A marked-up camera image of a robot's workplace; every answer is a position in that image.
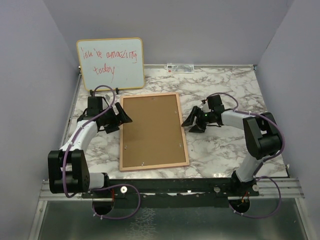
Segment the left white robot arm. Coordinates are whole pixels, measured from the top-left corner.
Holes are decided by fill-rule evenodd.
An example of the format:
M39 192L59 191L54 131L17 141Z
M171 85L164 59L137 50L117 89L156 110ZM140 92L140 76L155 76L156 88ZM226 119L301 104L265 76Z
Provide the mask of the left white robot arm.
M64 193L68 198L77 193L93 190L97 196L106 197L111 190L106 173L90 173L85 152L100 131L116 132L122 124L131 123L119 102L102 96L89 96L87 108L77 119L70 139L58 150L49 152L49 189L53 194Z

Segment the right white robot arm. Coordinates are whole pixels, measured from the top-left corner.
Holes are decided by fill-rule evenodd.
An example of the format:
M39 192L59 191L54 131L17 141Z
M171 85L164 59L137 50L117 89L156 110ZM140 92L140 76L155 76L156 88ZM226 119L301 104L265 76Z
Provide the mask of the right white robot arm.
M281 155L285 148L285 137L270 112L253 113L239 111L239 102L228 93L212 93L202 101L209 111L194 106L181 124L190 133L204 133L209 126L229 126L244 131L247 155L239 168L234 171L229 189L240 196L248 189L265 162Z

